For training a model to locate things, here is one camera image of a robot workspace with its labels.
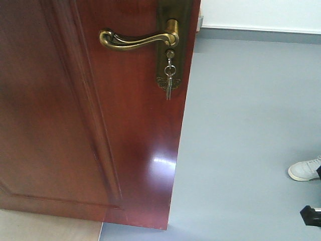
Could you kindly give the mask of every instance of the gray floor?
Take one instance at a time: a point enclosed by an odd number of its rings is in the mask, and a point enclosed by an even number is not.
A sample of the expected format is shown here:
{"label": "gray floor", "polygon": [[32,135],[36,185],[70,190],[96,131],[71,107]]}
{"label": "gray floor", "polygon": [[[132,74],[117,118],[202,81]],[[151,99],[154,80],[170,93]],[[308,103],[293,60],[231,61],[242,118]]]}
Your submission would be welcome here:
{"label": "gray floor", "polygon": [[321,182],[321,45],[197,39],[167,231],[104,224],[101,241],[320,240],[299,211]]}

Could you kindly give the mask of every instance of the white sneaker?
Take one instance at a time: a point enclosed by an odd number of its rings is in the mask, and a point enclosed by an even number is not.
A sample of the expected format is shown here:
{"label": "white sneaker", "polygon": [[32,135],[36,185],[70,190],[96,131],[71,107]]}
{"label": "white sneaker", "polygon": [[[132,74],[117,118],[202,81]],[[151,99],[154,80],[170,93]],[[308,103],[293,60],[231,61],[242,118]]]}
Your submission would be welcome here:
{"label": "white sneaker", "polygon": [[319,178],[316,170],[321,166],[321,156],[314,160],[298,162],[287,170],[289,176],[296,181],[309,181]]}

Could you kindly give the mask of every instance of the wall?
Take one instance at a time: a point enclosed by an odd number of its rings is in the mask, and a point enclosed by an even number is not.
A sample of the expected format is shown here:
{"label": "wall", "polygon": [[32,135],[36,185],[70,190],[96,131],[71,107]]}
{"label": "wall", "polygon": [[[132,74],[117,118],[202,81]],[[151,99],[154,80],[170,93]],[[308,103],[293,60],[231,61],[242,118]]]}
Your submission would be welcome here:
{"label": "wall", "polygon": [[321,34],[321,0],[202,0],[203,27]]}

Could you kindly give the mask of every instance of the baseboard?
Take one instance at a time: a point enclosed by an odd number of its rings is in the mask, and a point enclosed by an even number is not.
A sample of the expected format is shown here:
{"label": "baseboard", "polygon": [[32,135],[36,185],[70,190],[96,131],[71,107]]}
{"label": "baseboard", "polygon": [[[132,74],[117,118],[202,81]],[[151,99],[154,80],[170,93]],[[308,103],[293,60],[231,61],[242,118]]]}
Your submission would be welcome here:
{"label": "baseboard", "polygon": [[261,42],[321,44],[321,34],[286,33],[241,29],[201,28],[197,38],[228,39]]}

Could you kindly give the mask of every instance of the brass door handle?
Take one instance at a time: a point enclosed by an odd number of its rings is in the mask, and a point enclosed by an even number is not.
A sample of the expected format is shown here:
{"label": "brass door handle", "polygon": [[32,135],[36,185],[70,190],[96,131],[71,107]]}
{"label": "brass door handle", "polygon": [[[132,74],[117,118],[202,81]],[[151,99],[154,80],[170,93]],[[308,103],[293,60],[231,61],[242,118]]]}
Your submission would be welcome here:
{"label": "brass door handle", "polygon": [[177,89],[184,79],[185,53],[188,45],[191,12],[194,0],[155,0],[158,31],[154,34],[127,37],[102,29],[99,32],[100,43],[112,50],[125,51],[136,49],[156,42],[157,85],[166,92],[166,99],[175,98],[172,90]]}
{"label": "brass door handle", "polygon": [[102,29],[99,32],[99,41],[106,48],[120,51],[136,49],[155,41],[163,41],[173,48],[179,43],[179,23],[175,19],[169,19],[164,31],[140,37],[123,36],[111,29]]}

